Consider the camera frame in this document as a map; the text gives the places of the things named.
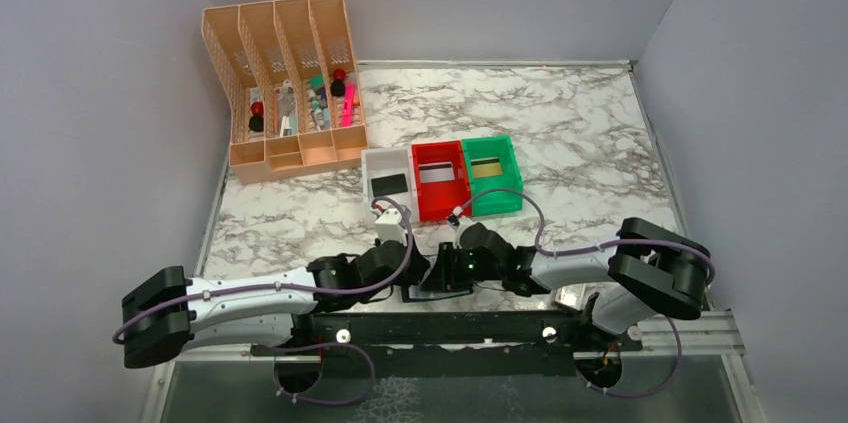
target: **pink object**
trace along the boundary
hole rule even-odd
[[[353,94],[356,93],[356,84],[347,83],[345,85],[345,106],[342,111],[342,128],[348,127],[353,123]]]

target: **beige tray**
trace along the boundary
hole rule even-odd
[[[354,108],[353,125],[340,128],[341,100],[329,95],[336,68],[359,72],[344,0],[277,0],[207,8],[203,40],[230,101],[230,168],[242,183],[291,178],[360,166],[368,148],[365,114]],[[324,77],[331,128],[315,131],[306,97],[309,79]],[[279,134],[275,87],[294,87],[297,134]],[[250,89],[265,102],[264,135],[248,141]]]

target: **white marble surface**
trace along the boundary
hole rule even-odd
[[[548,219],[548,248],[612,235],[629,216],[674,228],[623,68],[366,69],[360,81],[371,147],[510,135],[525,191]],[[319,256],[366,251],[376,234],[363,208],[360,176],[360,170],[344,170],[244,186],[229,175],[203,276],[265,275]],[[538,219],[524,206],[480,221],[514,245],[532,245]],[[453,239],[446,225],[417,225],[414,233],[425,254]],[[357,309],[545,307],[543,298],[491,290],[416,304],[401,304],[397,293]]]

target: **purple cable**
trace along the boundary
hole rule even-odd
[[[374,367],[374,360],[372,360],[371,357],[368,356],[368,353],[366,353],[365,350],[363,350],[362,348],[360,348],[356,345],[350,344],[350,343],[330,342],[330,343],[318,343],[316,345],[309,345],[309,346],[301,346],[299,348],[273,348],[273,350],[277,351],[279,353],[299,353],[301,351],[320,350],[321,348],[333,348],[333,347],[351,349],[351,350],[359,353],[360,355],[362,355],[363,358],[365,358],[365,362],[368,363],[368,370],[371,373],[370,374],[371,379],[368,382],[368,388],[366,388],[362,393],[360,393],[360,394],[358,394],[354,397],[351,397],[351,398],[346,398],[344,400],[323,400],[321,398],[312,398],[312,397],[309,397],[309,396],[300,396],[298,393],[289,393],[288,391],[286,391],[286,389],[283,388],[283,385],[280,384],[280,379],[278,377],[279,375],[277,374],[276,371],[274,371],[273,377],[274,377],[274,384],[277,385],[277,396],[280,396],[280,395],[290,396],[292,398],[292,403],[297,403],[298,401],[305,401],[307,403],[314,403],[316,405],[323,405],[323,406],[346,406],[346,405],[351,405],[353,403],[358,403],[358,402],[364,400],[365,397],[367,397],[368,394],[371,393],[371,390],[374,389],[374,386],[377,385],[377,369]]]
[[[674,332],[674,339],[677,341],[677,360],[674,362],[674,369],[671,370],[671,373],[668,375],[668,378],[666,378],[665,381],[663,381],[662,383],[660,383],[659,385],[657,385],[656,387],[654,387],[650,390],[636,391],[636,392],[633,392],[633,393],[624,393],[624,392],[610,390],[610,389],[605,390],[604,388],[597,387],[597,386],[593,385],[592,383],[589,383],[589,380],[587,380],[586,377],[583,376],[583,374],[578,371],[577,374],[580,375],[580,378],[583,379],[583,381],[586,382],[586,387],[589,388],[589,389],[595,390],[598,393],[603,393],[606,396],[612,396],[613,398],[632,399],[632,398],[645,398],[645,397],[648,397],[648,396],[654,396],[657,393],[659,393],[659,392],[665,390],[666,388],[668,388],[669,386],[671,386],[671,384],[677,378],[677,375],[680,374],[680,368],[683,366],[683,343],[681,343],[681,341],[680,341],[680,332],[677,331],[677,325],[674,324],[674,321],[672,321],[671,318],[669,318],[669,317],[665,317],[665,318],[668,320],[668,324],[671,325],[671,330]]]
[[[393,200],[391,198],[387,198],[385,196],[378,196],[378,197],[374,198],[373,200],[371,200],[371,207],[372,208],[376,207],[375,205],[378,201],[385,201],[386,203],[395,207],[395,209],[398,210],[398,212],[400,213],[401,219],[403,220],[404,228],[406,228],[406,253],[404,253],[403,261],[401,261],[400,266],[397,267],[397,269],[395,270],[394,273],[389,275],[389,277],[384,279],[383,281],[379,281],[377,283],[374,283],[373,285],[363,286],[362,288],[352,288],[352,289],[349,289],[349,290],[338,290],[338,289],[332,289],[332,288],[315,288],[314,286],[297,285],[297,284],[293,284],[293,283],[283,283],[279,286],[280,289],[308,291],[310,293],[320,293],[320,294],[323,294],[323,295],[359,295],[359,294],[362,294],[362,293],[370,293],[371,291],[374,291],[374,290],[381,290],[381,289],[385,288],[386,286],[390,285],[398,276],[400,276],[401,273],[403,273],[406,270],[406,267],[409,266],[409,260],[412,257],[412,246],[415,244],[415,241],[413,240],[413,236],[412,236],[412,226],[410,225],[409,218],[406,216],[406,212],[403,211],[403,208],[395,200]],[[276,289],[277,289],[277,285],[275,285],[274,283],[263,283],[263,284],[256,284],[256,285],[239,286],[239,287],[236,287],[236,288],[224,288],[224,289],[220,289],[220,290],[212,290],[208,294],[209,294],[209,296],[214,298],[214,297],[218,297],[218,296],[226,296],[226,295],[232,295],[232,294],[236,294],[236,293],[246,293],[246,292],[249,292],[249,291],[265,291],[265,290],[276,290]],[[195,293],[195,294],[192,294],[192,295],[184,295],[184,296],[179,296],[177,298],[159,303],[158,305],[155,305],[151,308],[148,308],[147,310],[144,310],[141,313],[135,315],[134,317],[130,318],[126,323],[121,325],[121,327],[118,328],[118,330],[115,331],[115,333],[112,335],[112,342],[115,343],[116,345],[123,345],[124,340],[121,337],[124,336],[124,333],[126,333],[126,331],[129,328],[131,328],[133,325],[135,325],[136,323],[140,322],[141,320],[149,317],[150,315],[152,315],[156,312],[162,311],[166,308],[170,308],[171,306],[174,306],[174,305],[180,305],[180,304],[183,304],[183,303],[188,303],[189,301],[199,300],[199,299],[202,299],[202,298],[203,298],[203,293]]]
[[[594,246],[594,245],[593,246],[585,246],[585,247],[582,247],[582,248],[573,248],[573,249],[570,249],[570,250],[554,250],[554,251],[546,250],[546,249],[542,248],[542,232],[545,231],[545,225],[547,224],[547,222],[545,220],[545,214],[542,213],[542,209],[539,207],[539,205],[535,201],[533,201],[532,198],[530,198],[529,196],[525,195],[524,193],[522,193],[520,191],[513,190],[512,188],[490,188],[488,190],[481,191],[480,193],[471,197],[470,200],[463,203],[462,206],[460,206],[460,208],[465,210],[477,198],[480,198],[481,196],[487,195],[489,193],[494,193],[494,192],[497,192],[497,191],[512,193],[514,195],[518,195],[518,196],[524,198],[524,200],[526,200],[527,203],[530,203],[530,206],[532,206],[536,210],[536,213],[539,214],[539,230],[536,231],[536,238],[534,239],[534,246],[536,247],[536,251],[538,251],[540,254],[542,254],[544,256],[550,256],[550,257],[556,258],[556,257],[559,257],[559,256],[588,255],[588,254],[591,254],[591,253],[598,251],[598,247],[600,247],[601,249],[606,249],[606,248],[609,248],[611,246],[662,246],[662,247],[671,248],[671,249],[678,250],[678,251],[687,251],[687,252],[697,256],[704,263],[704,265],[707,267],[707,284],[709,285],[710,283],[713,282],[713,279],[715,279],[715,265],[713,265],[713,262],[712,262],[712,260],[710,260],[709,256],[707,256],[704,253],[696,250],[695,248],[692,248],[690,246],[686,246],[686,245],[681,244],[681,243],[675,243],[675,242],[672,242],[672,241],[635,240],[635,239],[634,240],[610,240],[610,241],[601,243],[598,246]]]

